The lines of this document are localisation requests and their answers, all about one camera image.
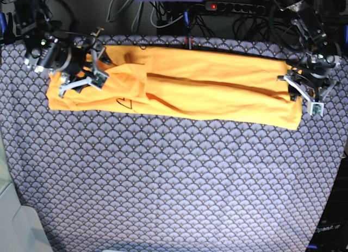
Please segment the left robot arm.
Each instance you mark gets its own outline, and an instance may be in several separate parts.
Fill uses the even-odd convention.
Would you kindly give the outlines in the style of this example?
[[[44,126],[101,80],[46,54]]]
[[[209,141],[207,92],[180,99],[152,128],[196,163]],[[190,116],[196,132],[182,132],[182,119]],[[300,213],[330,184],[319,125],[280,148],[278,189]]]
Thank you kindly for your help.
[[[272,0],[269,11],[269,26],[275,31],[273,22],[276,10],[288,11],[291,25],[299,32],[301,47],[288,46],[292,52],[301,52],[298,61],[287,60],[290,69],[278,80],[288,84],[290,99],[298,96],[307,101],[310,115],[324,114],[324,100],[334,89],[336,81],[329,77],[330,72],[340,65],[341,50],[336,42],[328,39],[321,16],[313,9],[308,0]]]

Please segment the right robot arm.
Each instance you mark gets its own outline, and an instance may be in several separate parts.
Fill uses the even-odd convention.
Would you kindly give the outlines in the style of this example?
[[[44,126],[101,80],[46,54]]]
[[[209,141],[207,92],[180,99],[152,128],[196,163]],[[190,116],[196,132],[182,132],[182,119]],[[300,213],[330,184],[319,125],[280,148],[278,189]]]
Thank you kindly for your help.
[[[66,9],[71,18],[69,29],[63,30],[61,22],[52,19],[46,0],[11,1],[15,9],[15,24],[26,47],[24,64],[28,68],[36,73],[59,72],[62,79],[59,97],[68,90],[81,92],[88,86],[102,89],[109,75],[99,68],[98,63],[111,63],[105,45],[98,38],[102,28],[84,35],[82,44],[77,46],[74,38],[81,34],[72,30],[77,20],[67,3],[54,0]]]

